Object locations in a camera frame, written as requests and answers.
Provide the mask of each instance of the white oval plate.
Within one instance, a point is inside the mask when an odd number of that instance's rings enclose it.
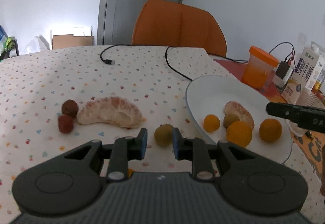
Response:
[[[229,101],[242,104],[254,119],[252,140],[246,148],[275,162],[285,163],[292,150],[290,130],[284,119],[266,113],[265,108],[269,101],[259,92],[238,80],[211,75],[196,78],[186,89],[188,110],[204,139],[210,144],[225,139],[226,129],[222,126],[222,122],[225,117],[224,106]],[[203,120],[208,114],[216,115],[221,122],[220,128],[212,133],[207,133],[203,129]],[[282,125],[282,136],[273,143],[267,143],[259,136],[260,124],[268,118],[277,119]]]

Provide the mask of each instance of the cardboard box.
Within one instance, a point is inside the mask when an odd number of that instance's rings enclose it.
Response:
[[[55,35],[52,40],[52,49],[90,46],[92,44],[93,36]]]
[[[289,104],[295,104],[304,88],[312,90],[323,66],[324,58],[305,47],[294,73],[282,93],[282,97]]]

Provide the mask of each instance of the ribbed gray surface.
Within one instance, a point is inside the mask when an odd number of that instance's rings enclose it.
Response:
[[[126,182],[111,184],[102,197],[83,211],[44,219],[22,214],[14,224],[307,224],[298,213],[263,218],[228,205],[211,184],[188,173],[134,173]]]

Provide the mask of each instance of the tablecloth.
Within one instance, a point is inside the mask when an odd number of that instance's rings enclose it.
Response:
[[[142,127],[148,128],[146,156],[142,161],[130,161],[129,167],[151,172],[191,171],[190,162],[175,160],[172,146],[162,149],[153,139],[154,130],[165,123],[178,127],[185,137],[200,137],[185,104],[189,81],[166,65],[166,47],[113,47],[103,55],[116,61],[113,66],[99,58],[105,47],[39,52],[0,64],[0,224],[19,214],[11,185],[20,172],[92,139],[108,144],[139,132],[108,124],[75,124],[70,134],[63,135],[57,129],[57,117],[67,99],[82,107],[105,96],[128,98],[140,108]],[[202,75],[235,78],[204,49],[170,48],[168,60],[192,79]],[[319,194],[320,181],[296,144],[286,165],[308,181],[302,213],[314,223],[322,223],[325,207]]]

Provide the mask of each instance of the orange liquid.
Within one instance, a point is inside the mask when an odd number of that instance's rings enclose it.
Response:
[[[242,81],[253,88],[262,88],[268,78],[266,71],[261,71],[259,68],[247,64]]]

